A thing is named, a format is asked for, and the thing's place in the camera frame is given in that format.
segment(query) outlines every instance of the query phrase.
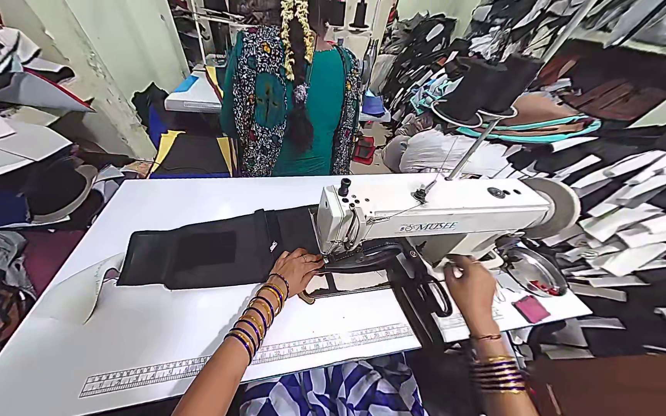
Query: white table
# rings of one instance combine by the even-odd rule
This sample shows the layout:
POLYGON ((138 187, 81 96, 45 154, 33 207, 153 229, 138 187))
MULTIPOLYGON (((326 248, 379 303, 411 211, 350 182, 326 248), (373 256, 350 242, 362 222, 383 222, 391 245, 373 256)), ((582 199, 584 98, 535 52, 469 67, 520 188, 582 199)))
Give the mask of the white table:
MULTIPOLYGON (((171 111, 219 113, 223 108, 222 100, 217 97, 204 71, 193 71, 192 75, 198 79, 189 90, 170 93, 163 102, 164 107, 171 111)), ((381 117, 359 112, 359 121, 390 121, 391 119, 392 115, 388 109, 385 109, 385 113, 381 117)))
MULTIPOLYGON (((389 181, 425 184, 432 178, 432 174, 424 173, 357 175, 354 180, 376 180, 379 186, 387 186, 389 181)), ((192 377, 181 374, 168 381, 118 388, 111 393, 89 395, 84 391, 88 377, 97 374, 122 370, 127 374, 127 370, 142 366, 212 354, 256 285, 170 291, 162 285, 116 287, 114 282, 108 282, 101 288, 98 301, 88 286, 69 293, 71 298, 56 295, 87 275, 77 274, 79 271, 124 252, 134 231, 171 230, 245 215, 260 208, 310 205, 319 202, 324 186, 337 183, 340 177, 126 181, 0 353, 0 414, 15 414, 23 409, 38 416, 89 414, 184 393, 192 377), (96 302, 96 309, 86 324, 48 317, 47 308, 53 299, 68 309, 90 297, 96 302), (2 398, 2 392, 6 392, 6 398, 2 398)), ((500 328, 528 326, 510 305, 525 293, 502 292, 504 298, 496 304, 500 328)), ((546 321, 590 313, 571 293, 540 301, 551 313, 546 321)), ((447 341, 468 336, 461 315, 456 312, 439 319, 438 324, 447 341)), ((246 370, 244 380, 420 346, 391 290, 321 298, 311 306, 292 298, 269 330, 265 347, 310 337, 345 339, 356 330, 385 325, 404 329, 405 333, 385 341, 253 364, 246 370)))

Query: ruler markings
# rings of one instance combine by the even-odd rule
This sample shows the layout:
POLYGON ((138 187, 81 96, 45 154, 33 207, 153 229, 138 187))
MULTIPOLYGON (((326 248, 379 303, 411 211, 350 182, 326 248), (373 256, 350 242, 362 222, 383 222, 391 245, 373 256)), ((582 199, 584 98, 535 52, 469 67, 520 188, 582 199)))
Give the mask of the ruler markings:
MULTIPOLYGON (((496 309, 493 309, 493 317, 498 320, 502 318, 502 315, 496 309)), ((466 326, 464 318, 461 315, 451 318, 442 328, 452 329, 460 326, 466 326)), ((287 358, 302 357, 343 349, 349 346, 372 344, 411 335, 413 335, 413 332, 408 324, 393 324, 360 329, 344 334, 324 335, 299 341, 267 345, 262 346, 258 350, 253 364, 271 363, 287 358)), ((89 376, 84 383, 79 398, 148 386, 165 381, 179 380, 181 378, 195 377, 211 356, 205 355, 188 360, 172 361, 170 363, 89 376)))

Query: industrial sewing machine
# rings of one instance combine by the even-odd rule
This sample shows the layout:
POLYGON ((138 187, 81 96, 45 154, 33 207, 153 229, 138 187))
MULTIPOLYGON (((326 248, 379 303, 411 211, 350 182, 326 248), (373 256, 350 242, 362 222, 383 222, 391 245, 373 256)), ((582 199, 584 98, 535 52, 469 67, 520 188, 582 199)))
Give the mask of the industrial sewing machine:
POLYGON ((357 183, 354 177, 325 187, 313 212, 314 228, 327 271, 387 271, 424 346, 442 344, 430 314, 451 314, 442 285, 425 263, 442 270, 452 255, 473 255, 496 268, 505 260, 496 251, 500 238, 548 237, 579 216, 574 191, 549 179, 449 181, 439 175, 426 185, 422 176, 398 176, 395 186, 357 183))

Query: hand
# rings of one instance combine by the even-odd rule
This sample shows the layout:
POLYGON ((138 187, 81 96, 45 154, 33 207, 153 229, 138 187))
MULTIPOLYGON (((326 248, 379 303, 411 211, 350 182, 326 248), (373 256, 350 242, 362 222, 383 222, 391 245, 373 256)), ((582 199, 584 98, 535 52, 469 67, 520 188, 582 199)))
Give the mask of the hand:
POLYGON ((472 256, 458 256, 453 266, 443 269, 446 286, 457 304, 472 335, 497 334, 500 330, 492 319, 492 300, 495 296, 496 281, 489 270, 472 256), (454 267, 462 271, 462 276, 454 275, 454 267))
MULTIPOLYGON (((323 256, 314 255, 305 249, 296 249, 295 251, 283 252, 277 259, 271 273, 277 273, 284 276, 289 283, 289 294, 287 298, 297 295, 305 290, 307 284, 315 276, 315 271, 323 267, 323 256)), ((278 276, 272 276, 269 281, 284 289, 284 283, 278 276)))

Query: woman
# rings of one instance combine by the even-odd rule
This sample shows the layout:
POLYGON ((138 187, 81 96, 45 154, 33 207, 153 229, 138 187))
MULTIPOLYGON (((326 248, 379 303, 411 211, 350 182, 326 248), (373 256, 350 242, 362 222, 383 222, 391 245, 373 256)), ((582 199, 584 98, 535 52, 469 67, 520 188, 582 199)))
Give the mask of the woman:
MULTIPOLYGON (((231 329, 223 343, 197 375, 190 388, 176 406, 173 416, 224 416, 228 410, 236 388, 252 360, 255 349, 272 323, 272 314, 279 313, 284 301, 300 293, 315 275, 315 270, 323 265, 321 257, 297 249, 291 254, 282 253, 277 260, 269 280, 252 299, 244 314, 231 329)), ((477 362, 474 364, 475 380, 483 391, 485 407, 490 416, 538 416, 531 399, 525 392, 523 379, 518 373, 512 358, 508 356, 500 330, 492 318, 492 300, 495 295, 495 279, 492 274, 474 258, 461 257, 454 264, 462 272, 460 278, 454 275, 454 269, 445 269, 449 292, 461 311, 471 333, 476 348, 477 362)), ((292 380, 309 380, 310 372, 326 374, 335 372, 331 368, 346 365, 359 366, 357 371, 362 377, 380 377, 379 382, 390 383, 380 394, 376 389, 371 397, 360 394, 355 403, 352 394, 331 394, 321 391, 317 394, 303 394, 305 389, 297 386, 290 388, 281 383, 283 377, 262 383, 250 383, 246 390, 246 399, 240 407, 242 415, 286 414, 282 409, 290 409, 290 414, 426 414, 420 405, 417 387, 406 388, 406 383, 399 377, 398 370, 379 368, 372 364, 374 360, 342 364, 326 369, 310 370, 306 376, 292 380)), ((353 371, 345 371, 348 380, 353 371)))
POLYGON ((353 54, 323 40, 327 2, 283 0, 280 27, 237 34, 220 122, 242 176, 348 174, 361 78, 353 54))

